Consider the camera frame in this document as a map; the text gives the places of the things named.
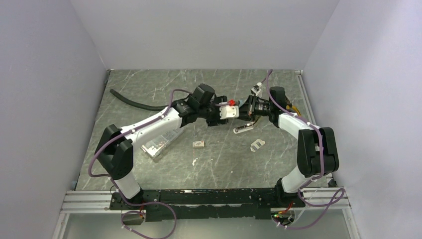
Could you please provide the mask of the white staple box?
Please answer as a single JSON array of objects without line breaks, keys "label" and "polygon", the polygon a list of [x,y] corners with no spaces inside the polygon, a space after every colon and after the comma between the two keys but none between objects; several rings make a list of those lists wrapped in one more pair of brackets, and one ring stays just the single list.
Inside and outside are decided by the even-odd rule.
[{"label": "white staple box", "polygon": [[201,141],[194,141],[192,143],[192,147],[193,148],[204,148],[205,147],[205,142],[203,140],[201,140]]}]

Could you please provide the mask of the white staple box tray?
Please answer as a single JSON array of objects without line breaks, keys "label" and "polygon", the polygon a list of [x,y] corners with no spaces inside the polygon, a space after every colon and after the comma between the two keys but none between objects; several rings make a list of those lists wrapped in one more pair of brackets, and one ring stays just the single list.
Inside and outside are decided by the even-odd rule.
[{"label": "white staple box tray", "polygon": [[261,139],[257,139],[253,143],[251,143],[250,150],[252,152],[256,152],[258,149],[260,149],[262,146],[264,146],[265,143],[266,143],[265,141],[263,141]]}]

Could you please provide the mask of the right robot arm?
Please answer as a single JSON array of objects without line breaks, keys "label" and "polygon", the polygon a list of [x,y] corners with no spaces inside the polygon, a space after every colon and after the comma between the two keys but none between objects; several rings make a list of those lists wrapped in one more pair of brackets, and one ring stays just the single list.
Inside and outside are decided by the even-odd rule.
[{"label": "right robot arm", "polygon": [[246,100],[236,102],[236,106],[239,107],[239,119],[254,121],[258,117],[268,117],[275,127],[297,140],[296,166],[275,186],[274,201],[278,206],[287,206],[293,200],[293,194],[306,184],[338,170],[333,129],[316,126],[301,117],[283,87],[270,87],[268,100],[250,95]]}]

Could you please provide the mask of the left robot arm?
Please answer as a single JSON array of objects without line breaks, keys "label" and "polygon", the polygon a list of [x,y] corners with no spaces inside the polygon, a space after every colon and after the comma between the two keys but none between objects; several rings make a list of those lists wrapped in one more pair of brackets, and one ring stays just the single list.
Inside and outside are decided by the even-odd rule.
[{"label": "left robot arm", "polygon": [[185,98],[170,99],[159,113],[140,122],[116,127],[108,126],[99,141],[93,160],[98,160],[106,170],[106,177],[122,193],[123,203],[130,209],[138,208],[143,201],[143,190],[134,174],[134,152],[158,136],[182,128],[197,119],[205,119],[209,126],[227,123],[239,116],[235,101],[225,96],[216,97],[214,89],[198,85]]}]

